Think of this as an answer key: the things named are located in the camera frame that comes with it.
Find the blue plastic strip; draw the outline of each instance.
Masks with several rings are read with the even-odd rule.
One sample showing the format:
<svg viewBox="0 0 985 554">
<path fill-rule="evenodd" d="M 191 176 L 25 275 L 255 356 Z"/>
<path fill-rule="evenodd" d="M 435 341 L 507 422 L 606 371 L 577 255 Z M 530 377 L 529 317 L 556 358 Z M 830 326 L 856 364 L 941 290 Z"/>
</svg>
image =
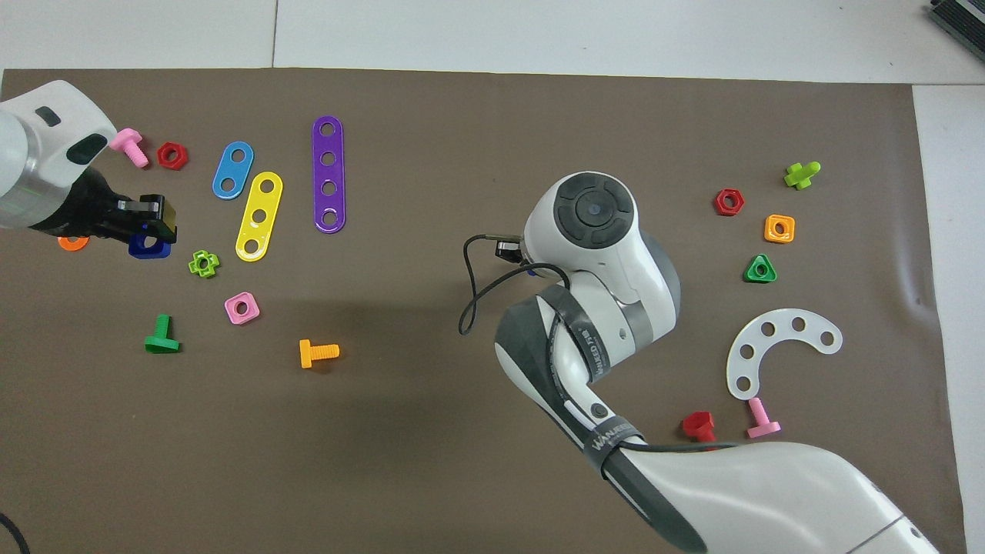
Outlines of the blue plastic strip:
<svg viewBox="0 0 985 554">
<path fill-rule="evenodd" d="M 232 155 L 237 151 L 243 153 L 243 159 L 235 162 Z M 219 159 L 219 166 L 216 168 L 216 176 L 212 178 L 212 192 L 223 200 L 236 198 L 246 186 L 246 178 L 252 167 L 253 148 L 242 141 L 230 143 L 223 150 L 223 156 Z M 223 181 L 226 179 L 232 181 L 232 190 L 223 190 Z"/>
</svg>

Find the plastic toy piece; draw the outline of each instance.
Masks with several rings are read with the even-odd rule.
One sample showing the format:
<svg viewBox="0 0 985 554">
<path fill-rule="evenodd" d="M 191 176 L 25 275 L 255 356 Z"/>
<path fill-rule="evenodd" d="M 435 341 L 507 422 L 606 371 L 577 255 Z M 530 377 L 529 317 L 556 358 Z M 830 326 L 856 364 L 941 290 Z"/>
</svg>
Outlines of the plastic toy piece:
<svg viewBox="0 0 985 554">
<path fill-rule="evenodd" d="M 130 255 L 137 259 L 155 259 L 170 256 L 171 245 L 169 243 L 160 239 L 151 239 L 154 243 L 144 246 L 144 241 L 148 238 L 147 235 L 134 235 L 130 237 L 130 245 L 127 248 Z"/>
<path fill-rule="evenodd" d="M 699 443 L 714 443 L 715 420 L 711 419 L 711 412 L 694 412 L 684 419 L 681 423 L 684 434 L 697 439 Z"/>
<path fill-rule="evenodd" d="M 242 160 L 235 158 L 242 154 Z M 246 186 L 246 178 L 253 167 L 253 148 L 242 141 L 229 143 L 219 158 L 216 176 L 212 177 L 212 192 L 222 200 L 232 200 L 239 196 Z"/>
<path fill-rule="evenodd" d="M 734 216 L 745 204 L 746 199 L 737 188 L 723 188 L 715 196 L 715 211 L 720 216 Z"/>
<path fill-rule="evenodd" d="M 68 250 L 70 252 L 77 252 L 86 247 L 89 243 L 89 237 L 59 237 L 58 245 L 62 247 L 63 250 Z"/>
<path fill-rule="evenodd" d="M 150 162 L 147 160 L 147 156 L 144 152 L 137 146 L 137 143 L 144 140 L 144 137 L 140 136 L 140 133 L 127 127 L 122 131 L 116 133 L 113 140 L 109 141 L 109 148 L 112 148 L 116 152 L 122 152 L 126 154 L 126 157 L 133 162 L 134 166 L 138 168 L 145 168 Z"/>
<path fill-rule="evenodd" d="M 793 242 L 796 226 L 797 222 L 790 216 L 770 214 L 766 218 L 766 226 L 762 232 L 762 237 L 770 242 Z"/>
<path fill-rule="evenodd" d="M 750 439 L 757 439 L 763 435 L 776 433 L 780 430 L 779 423 L 769 421 L 769 416 L 766 415 L 766 410 L 763 409 L 761 400 L 750 398 L 749 409 L 753 411 L 753 417 L 755 418 L 755 427 L 749 427 L 746 430 L 746 434 L 749 435 Z"/>
<path fill-rule="evenodd" d="M 170 354 L 178 351 L 181 343 L 167 338 L 167 328 L 171 325 L 171 316 L 162 313 L 154 325 L 154 335 L 144 339 L 144 349 L 151 354 Z"/>
<path fill-rule="evenodd" d="M 776 280 L 776 270 L 766 254 L 759 254 L 746 268 L 743 279 L 748 283 L 772 283 Z"/>
<path fill-rule="evenodd" d="M 301 351 L 301 367 L 306 370 L 311 369 L 312 360 L 331 360 L 339 357 L 338 344 L 323 344 L 321 346 L 311 346 L 311 341 L 302 338 L 297 342 Z"/>
<path fill-rule="evenodd" d="M 243 307 L 243 312 L 239 311 L 239 307 Z M 260 315 L 260 308 L 256 305 L 253 295 L 242 292 L 226 301 L 226 315 L 230 317 L 230 323 L 233 325 L 243 325 L 257 318 Z"/>
<path fill-rule="evenodd" d="M 311 126 L 311 180 L 314 227 L 338 233 L 346 225 L 346 156 L 342 122 L 322 115 Z"/>
<path fill-rule="evenodd" d="M 725 366 L 729 392 L 740 400 L 759 394 L 759 363 L 772 346 L 784 340 L 799 340 L 822 354 L 841 349 L 841 331 L 834 323 L 807 310 L 783 308 L 766 312 L 746 324 L 736 335 Z M 748 388 L 740 388 L 744 381 Z"/>
<path fill-rule="evenodd" d="M 276 173 L 263 172 L 253 178 L 249 197 L 246 198 L 243 220 L 239 224 L 239 237 L 236 238 L 236 255 L 239 259 L 257 261 L 267 253 L 283 190 L 284 182 Z"/>
<path fill-rule="evenodd" d="M 188 149 L 176 142 L 165 142 L 158 148 L 158 165 L 178 171 L 188 163 Z"/>
<path fill-rule="evenodd" d="M 198 250 L 191 255 L 188 271 L 199 277 L 211 279 L 216 276 L 216 268 L 220 266 L 219 257 L 208 250 Z"/>
<path fill-rule="evenodd" d="M 787 186 L 796 186 L 797 190 L 804 190 L 811 186 L 811 177 L 818 174 L 820 170 L 821 164 L 818 162 L 810 162 L 806 166 L 794 164 L 787 168 L 787 175 L 783 177 L 783 180 Z"/>
</svg>

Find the orange bolt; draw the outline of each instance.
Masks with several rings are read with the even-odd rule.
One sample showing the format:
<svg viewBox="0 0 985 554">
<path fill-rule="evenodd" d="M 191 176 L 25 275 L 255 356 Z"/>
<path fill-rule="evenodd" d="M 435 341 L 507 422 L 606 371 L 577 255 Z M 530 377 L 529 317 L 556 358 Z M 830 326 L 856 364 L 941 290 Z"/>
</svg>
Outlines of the orange bolt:
<svg viewBox="0 0 985 554">
<path fill-rule="evenodd" d="M 338 344 L 311 346 L 310 340 L 302 338 L 297 342 L 297 346 L 301 351 L 301 366 L 306 370 L 311 369 L 312 360 L 331 360 L 339 357 Z"/>
</svg>

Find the green bolt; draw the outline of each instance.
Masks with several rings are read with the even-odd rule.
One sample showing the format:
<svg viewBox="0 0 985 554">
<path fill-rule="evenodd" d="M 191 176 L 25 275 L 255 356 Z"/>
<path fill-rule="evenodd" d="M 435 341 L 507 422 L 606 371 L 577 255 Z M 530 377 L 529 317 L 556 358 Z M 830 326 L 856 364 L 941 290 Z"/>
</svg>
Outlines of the green bolt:
<svg viewBox="0 0 985 554">
<path fill-rule="evenodd" d="M 171 325 L 171 316 L 162 313 L 158 315 L 158 321 L 154 325 L 154 336 L 144 339 L 144 348 L 151 354 L 169 354 L 177 352 L 181 343 L 167 338 L 167 328 Z"/>
<path fill-rule="evenodd" d="M 804 190 L 811 186 L 811 177 L 818 174 L 820 170 L 821 164 L 818 162 L 810 162 L 806 166 L 794 164 L 787 168 L 787 175 L 783 180 L 787 186 L 796 186 L 797 190 Z"/>
</svg>

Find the purple plastic strip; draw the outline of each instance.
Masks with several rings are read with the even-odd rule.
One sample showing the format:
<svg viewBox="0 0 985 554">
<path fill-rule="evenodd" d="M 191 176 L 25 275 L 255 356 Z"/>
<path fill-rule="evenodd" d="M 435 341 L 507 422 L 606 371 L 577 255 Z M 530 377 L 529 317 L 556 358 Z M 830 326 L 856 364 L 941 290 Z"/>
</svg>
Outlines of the purple plastic strip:
<svg viewBox="0 0 985 554">
<path fill-rule="evenodd" d="M 311 187 L 315 228 L 338 233 L 346 225 L 346 157 L 342 122 L 331 115 L 322 115 L 311 126 Z"/>
</svg>

